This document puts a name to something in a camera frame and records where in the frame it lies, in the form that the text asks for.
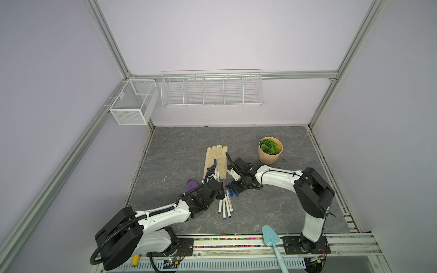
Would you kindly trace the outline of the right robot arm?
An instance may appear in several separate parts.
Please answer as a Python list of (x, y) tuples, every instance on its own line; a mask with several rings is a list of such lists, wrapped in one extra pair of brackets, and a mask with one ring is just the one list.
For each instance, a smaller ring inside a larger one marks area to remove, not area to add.
[(238, 158), (234, 162), (229, 160), (227, 172), (233, 177), (233, 182), (227, 187), (234, 194), (270, 185), (297, 195), (306, 213), (305, 223), (299, 237), (285, 240), (288, 254), (330, 253), (323, 231), (336, 193), (315, 169), (307, 167), (302, 171), (290, 171), (246, 163)]

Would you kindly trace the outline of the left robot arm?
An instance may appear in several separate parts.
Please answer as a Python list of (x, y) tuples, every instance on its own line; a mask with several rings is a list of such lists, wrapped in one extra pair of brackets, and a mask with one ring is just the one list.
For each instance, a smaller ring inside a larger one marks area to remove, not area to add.
[(165, 253), (175, 249), (177, 236), (170, 225), (199, 217), (215, 200), (225, 197), (223, 183), (211, 179), (181, 194), (176, 202), (152, 210), (122, 208), (95, 235), (97, 248), (91, 265), (112, 270), (142, 253)]

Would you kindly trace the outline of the white marker pen six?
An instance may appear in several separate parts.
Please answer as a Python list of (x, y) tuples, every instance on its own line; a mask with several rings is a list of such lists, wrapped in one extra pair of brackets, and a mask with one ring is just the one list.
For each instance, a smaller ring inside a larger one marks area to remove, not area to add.
[(229, 193), (229, 190), (226, 190), (226, 197), (227, 197), (229, 212), (232, 214), (233, 213), (233, 206), (232, 206), (231, 195)]

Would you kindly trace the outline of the white marker pen five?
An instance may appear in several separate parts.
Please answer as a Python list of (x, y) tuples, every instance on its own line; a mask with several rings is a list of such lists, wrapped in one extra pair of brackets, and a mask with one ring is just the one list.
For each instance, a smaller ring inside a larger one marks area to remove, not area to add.
[(224, 198), (224, 203), (225, 203), (224, 207), (225, 207), (225, 212), (226, 212), (227, 218), (231, 218), (232, 215), (231, 215), (231, 210), (230, 210), (230, 206), (229, 206), (229, 200), (226, 196)]

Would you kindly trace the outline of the tan pot with green plant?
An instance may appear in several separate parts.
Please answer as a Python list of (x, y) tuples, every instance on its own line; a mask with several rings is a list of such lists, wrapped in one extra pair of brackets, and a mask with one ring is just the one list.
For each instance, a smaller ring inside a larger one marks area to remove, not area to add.
[(265, 137), (259, 141), (258, 159), (261, 163), (271, 165), (275, 163), (283, 151), (283, 144), (273, 137)]

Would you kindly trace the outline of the beige fabric glove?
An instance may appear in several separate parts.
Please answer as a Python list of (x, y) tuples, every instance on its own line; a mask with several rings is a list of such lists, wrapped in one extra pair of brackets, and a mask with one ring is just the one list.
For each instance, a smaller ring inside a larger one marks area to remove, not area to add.
[(209, 147), (206, 152), (206, 159), (204, 165), (204, 175), (207, 173), (207, 169), (216, 164), (220, 180), (225, 180), (227, 176), (227, 146), (218, 144), (217, 146)]

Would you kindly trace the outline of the light blue shovel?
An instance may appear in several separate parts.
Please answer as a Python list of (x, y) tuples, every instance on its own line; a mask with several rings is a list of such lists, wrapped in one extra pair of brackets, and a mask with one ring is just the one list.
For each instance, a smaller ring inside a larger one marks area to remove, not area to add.
[(288, 268), (286, 267), (283, 257), (278, 249), (278, 244), (280, 242), (279, 235), (270, 226), (264, 225), (262, 227), (262, 236), (264, 244), (268, 247), (273, 248), (281, 272), (288, 273)]

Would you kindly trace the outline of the white mesh box basket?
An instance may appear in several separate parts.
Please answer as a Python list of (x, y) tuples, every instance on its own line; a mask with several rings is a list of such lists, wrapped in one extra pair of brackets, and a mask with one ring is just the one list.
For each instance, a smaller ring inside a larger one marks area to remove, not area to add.
[(155, 80), (129, 79), (109, 110), (119, 125), (147, 125), (158, 99)]

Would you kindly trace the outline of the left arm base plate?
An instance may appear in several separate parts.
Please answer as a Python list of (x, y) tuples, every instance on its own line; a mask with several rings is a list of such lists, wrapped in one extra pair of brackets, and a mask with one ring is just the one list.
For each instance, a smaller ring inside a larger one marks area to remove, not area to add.
[(169, 247), (163, 252), (153, 252), (153, 257), (191, 257), (194, 250), (194, 238), (178, 238), (171, 241)]

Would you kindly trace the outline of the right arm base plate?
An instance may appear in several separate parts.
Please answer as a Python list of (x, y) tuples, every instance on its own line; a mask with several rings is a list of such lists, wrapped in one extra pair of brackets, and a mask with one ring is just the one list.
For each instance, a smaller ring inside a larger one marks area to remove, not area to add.
[(325, 235), (313, 242), (303, 235), (282, 237), (283, 247), (287, 255), (292, 254), (331, 254), (331, 249)]

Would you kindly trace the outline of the yellow handled tool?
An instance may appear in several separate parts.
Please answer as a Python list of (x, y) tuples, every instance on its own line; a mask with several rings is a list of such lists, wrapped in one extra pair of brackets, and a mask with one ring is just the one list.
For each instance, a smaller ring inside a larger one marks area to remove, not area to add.
[(135, 255), (132, 259), (132, 267), (137, 267), (140, 262), (140, 255)]

